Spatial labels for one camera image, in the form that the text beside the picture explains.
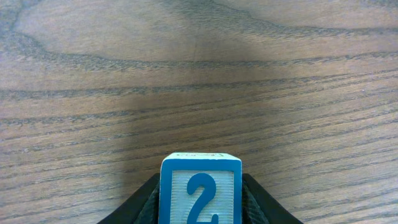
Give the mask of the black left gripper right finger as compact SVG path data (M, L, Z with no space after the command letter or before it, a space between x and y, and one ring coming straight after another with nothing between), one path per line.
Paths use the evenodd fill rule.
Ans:
M242 224L303 224L249 174L243 174L242 210Z

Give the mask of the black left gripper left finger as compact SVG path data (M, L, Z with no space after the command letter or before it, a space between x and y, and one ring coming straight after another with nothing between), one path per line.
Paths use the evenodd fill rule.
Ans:
M158 224L160 174L154 174L98 224Z

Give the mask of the blue number 2 block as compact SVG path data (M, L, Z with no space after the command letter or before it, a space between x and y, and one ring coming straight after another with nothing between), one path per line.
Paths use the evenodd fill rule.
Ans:
M160 168L160 224L240 224L243 163L227 153L174 152Z

